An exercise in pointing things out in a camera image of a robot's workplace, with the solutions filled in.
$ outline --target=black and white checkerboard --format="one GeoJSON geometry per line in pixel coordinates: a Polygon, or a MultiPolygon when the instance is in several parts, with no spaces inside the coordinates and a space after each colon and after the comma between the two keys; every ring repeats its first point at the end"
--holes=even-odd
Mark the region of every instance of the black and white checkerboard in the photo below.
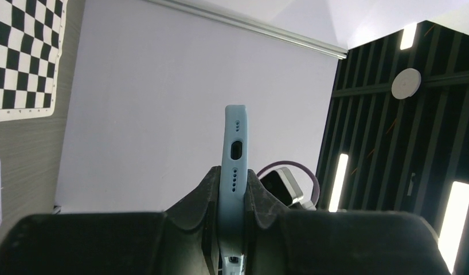
{"type": "Polygon", "coordinates": [[[50,116],[67,0],[0,0],[0,121],[50,116]]]}

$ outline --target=black panel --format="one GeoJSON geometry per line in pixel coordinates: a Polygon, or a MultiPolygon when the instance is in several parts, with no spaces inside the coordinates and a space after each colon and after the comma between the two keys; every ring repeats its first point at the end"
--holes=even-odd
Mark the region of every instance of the black panel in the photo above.
{"type": "MultiPolygon", "coordinates": [[[[400,50],[401,36],[352,49],[338,64],[317,170],[320,206],[347,152],[339,208],[413,212],[439,231],[452,182],[469,183],[469,36],[428,21],[411,48],[400,50]],[[421,73],[421,85],[397,100],[392,82],[406,68],[421,73]]],[[[466,228],[458,274],[469,274],[466,228]]]]}

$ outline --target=phone mount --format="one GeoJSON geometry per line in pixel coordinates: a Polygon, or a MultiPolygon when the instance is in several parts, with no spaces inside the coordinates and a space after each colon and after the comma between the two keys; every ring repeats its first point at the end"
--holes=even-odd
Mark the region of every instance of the phone mount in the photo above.
{"type": "MultiPolygon", "coordinates": [[[[32,215],[0,246],[0,274],[218,274],[221,167],[161,213],[32,215]]],[[[248,170],[245,274],[449,274],[420,217],[290,210],[248,170]]]]}

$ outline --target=light blue phone case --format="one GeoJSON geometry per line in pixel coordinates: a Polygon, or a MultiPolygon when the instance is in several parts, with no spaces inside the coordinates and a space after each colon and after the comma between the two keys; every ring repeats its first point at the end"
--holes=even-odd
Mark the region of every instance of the light blue phone case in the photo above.
{"type": "Polygon", "coordinates": [[[243,269],[244,196],[248,177],[248,116],[244,105],[225,109],[220,192],[218,243],[223,274],[241,274],[243,269]]]}

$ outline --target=led light strip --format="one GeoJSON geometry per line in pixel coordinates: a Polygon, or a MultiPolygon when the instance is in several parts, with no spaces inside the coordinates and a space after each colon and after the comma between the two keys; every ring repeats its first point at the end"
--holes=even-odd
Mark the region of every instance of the led light strip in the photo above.
{"type": "Polygon", "coordinates": [[[334,179],[333,192],[331,194],[331,202],[329,203],[329,212],[338,211],[348,158],[349,157],[346,154],[341,154],[339,156],[338,168],[336,170],[336,177],[334,179]]]}
{"type": "Polygon", "coordinates": [[[403,29],[402,41],[400,43],[400,50],[411,48],[413,40],[415,39],[415,31],[417,30],[417,23],[412,23],[405,26],[403,29]]]}
{"type": "Polygon", "coordinates": [[[454,182],[439,236],[440,254],[451,273],[454,271],[468,207],[469,184],[454,182]]]}

